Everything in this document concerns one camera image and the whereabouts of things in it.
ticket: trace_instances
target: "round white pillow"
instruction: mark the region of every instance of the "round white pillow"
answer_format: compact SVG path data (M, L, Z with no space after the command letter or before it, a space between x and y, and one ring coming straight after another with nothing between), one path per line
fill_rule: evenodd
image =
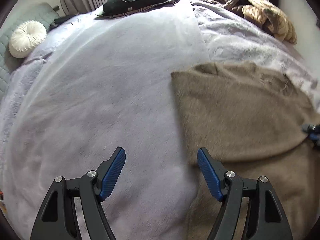
M9 41L9 51L16 58L28 56L47 36L43 24L28 21L14 30Z

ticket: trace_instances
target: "brown sweater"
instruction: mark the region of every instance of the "brown sweater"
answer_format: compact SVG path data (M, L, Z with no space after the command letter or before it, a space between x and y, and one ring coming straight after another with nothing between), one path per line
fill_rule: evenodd
M309 98L284 74L252 63L209 63L171 74L189 164L199 147L244 178L269 178L294 239L312 227L318 208L318 154L301 131L319 123ZM198 170L199 189L188 216L188 240L206 240L220 209ZM234 239L241 239L243 199Z

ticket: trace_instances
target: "silver screw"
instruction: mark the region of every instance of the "silver screw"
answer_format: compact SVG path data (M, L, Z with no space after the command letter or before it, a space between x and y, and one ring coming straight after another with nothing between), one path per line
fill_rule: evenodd
M236 174L233 171L227 171L227 176L232 178L234 177Z
M268 178L265 177L265 176L261 176L261 177L260 177L260 180L261 180L263 183L268 182Z
M94 177L94 176L96 176L96 172L95 172L95 171L89 171L89 172L87 173L87 176L88 176L88 177Z
M55 181L55 182L60 182L60 181L62 181L62 177L61 177L61 176L58 176L58 177L56 177L56 178L54 179L54 181Z

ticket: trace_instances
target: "quilted fabric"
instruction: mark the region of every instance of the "quilted fabric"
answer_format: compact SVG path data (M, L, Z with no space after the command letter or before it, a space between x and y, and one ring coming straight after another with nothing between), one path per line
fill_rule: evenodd
M8 49L9 39L13 31L23 22L35 20L41 22L48 32L50 24L56 18L59 18L59 15L48 3L38 4L19 17L0 37L0 100L8 88L10 73L17 69L23 62L23 59L14 58Z

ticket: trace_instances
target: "bedspread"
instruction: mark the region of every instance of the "bedspread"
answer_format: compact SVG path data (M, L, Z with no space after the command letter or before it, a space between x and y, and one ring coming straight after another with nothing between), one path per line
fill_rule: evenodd
M16 90L14 99L8 93L10 103L1 104L0 120L3 113L10 118L0 126L0 187L10 223L23 239L56 176L82 176L116 147L126 150L127 161L103 203L116 237L184 238L197 182L175 111L174 70L209 61L254 61L287 73L319 109L317 80L303 64L276 39L223 8L182 0L118 19L79 17L88 19L65 33L52 52L42 52L41 64L32 67L36 61L29 61L30 78L21 70L10 84L12 90L23 83L18 80L29 85ZM41 68L35 79L32 72ZM88 239L81 214L78 220Z

